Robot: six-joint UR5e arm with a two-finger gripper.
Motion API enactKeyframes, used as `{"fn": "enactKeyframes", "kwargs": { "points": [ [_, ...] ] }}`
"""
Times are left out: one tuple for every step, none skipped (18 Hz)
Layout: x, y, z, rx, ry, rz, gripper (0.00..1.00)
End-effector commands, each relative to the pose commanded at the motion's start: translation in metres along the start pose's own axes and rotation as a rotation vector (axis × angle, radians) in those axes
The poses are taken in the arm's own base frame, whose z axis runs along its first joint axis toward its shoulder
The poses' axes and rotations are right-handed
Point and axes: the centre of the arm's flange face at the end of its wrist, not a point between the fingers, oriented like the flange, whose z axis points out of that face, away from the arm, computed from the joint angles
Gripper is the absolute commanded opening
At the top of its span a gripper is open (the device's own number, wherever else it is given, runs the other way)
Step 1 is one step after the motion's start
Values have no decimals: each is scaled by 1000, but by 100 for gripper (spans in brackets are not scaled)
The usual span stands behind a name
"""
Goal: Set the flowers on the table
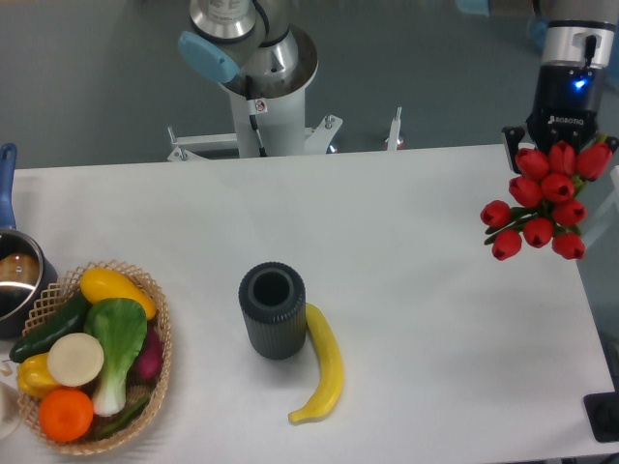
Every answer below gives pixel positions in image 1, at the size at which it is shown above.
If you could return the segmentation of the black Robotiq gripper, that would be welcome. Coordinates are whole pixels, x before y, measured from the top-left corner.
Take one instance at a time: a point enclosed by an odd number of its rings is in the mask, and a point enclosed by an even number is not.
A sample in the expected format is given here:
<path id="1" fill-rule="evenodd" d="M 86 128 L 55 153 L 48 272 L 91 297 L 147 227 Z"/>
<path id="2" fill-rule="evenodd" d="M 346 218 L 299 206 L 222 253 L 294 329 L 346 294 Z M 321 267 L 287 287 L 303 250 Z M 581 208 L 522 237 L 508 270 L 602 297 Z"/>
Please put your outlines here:
<path id="1" fill-rule="evenodd" d="M 519 172 L 516 155 L 529 134 L 536 147 L 548 152 L 560 141 L 580 151 L 595 138 L 614 154 L 616 136 L 598 133 L 598 112 L 604 91 L 602 69 L 543 65 L 540 67 L 535 98 L 526 126 L 507 126 L 501 130 L 508 165 Z"/>

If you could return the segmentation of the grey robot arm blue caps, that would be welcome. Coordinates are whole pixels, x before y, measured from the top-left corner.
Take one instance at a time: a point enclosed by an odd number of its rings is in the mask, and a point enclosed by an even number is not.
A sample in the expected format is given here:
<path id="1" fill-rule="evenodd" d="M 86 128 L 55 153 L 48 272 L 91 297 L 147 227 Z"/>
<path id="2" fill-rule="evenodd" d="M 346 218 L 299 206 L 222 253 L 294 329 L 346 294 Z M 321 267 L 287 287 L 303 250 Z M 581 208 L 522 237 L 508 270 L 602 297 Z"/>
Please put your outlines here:
<path id="1" fill-rule="evenodd" d="M 459 1 L 468 15 L 532 15 L 545 32 L 533 108 L 521 126 L 502 130 L 511 168 L 524 136 L 548 150 L 565 141 L 580 152 L 599 134 L 603 79 L 618 27 L 615 1 Z M 315 45 L 291 24 L 286 1 L 193 1 L 192 28 L 181 34 L 183 59 L 219 83 L 242 108 L 235 125 L 240 153 L 287 155 L 301 145 L 300 123 L 262 123 L 271 102 L 303 99 L 315 76 Z"/>

